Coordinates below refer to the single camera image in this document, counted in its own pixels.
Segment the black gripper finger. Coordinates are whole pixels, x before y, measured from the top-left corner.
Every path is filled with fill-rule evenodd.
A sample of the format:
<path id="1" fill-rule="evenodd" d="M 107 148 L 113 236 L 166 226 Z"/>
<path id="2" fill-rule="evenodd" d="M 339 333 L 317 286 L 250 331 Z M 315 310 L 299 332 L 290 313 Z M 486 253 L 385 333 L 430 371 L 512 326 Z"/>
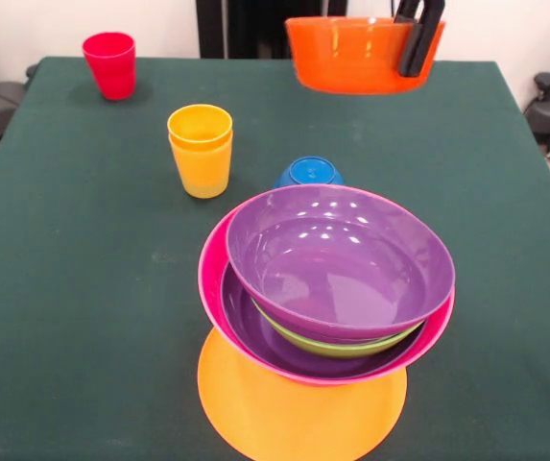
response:
<path id="1" fill-rule="evenodd" d="M 394 14 L 394 23 L 418 23 L 421 16 L 417 16 L 420 0 L 399 0 Z"/>
<path id="2" fill-rule="evenodd" d="M 412 28 L 398 63 L 398 74 L 401 77 L 412 78 L 419 75 L 445 7 L 444 0 L 423 0 L 422 4 L 421 21 L 409 23 Z"/>

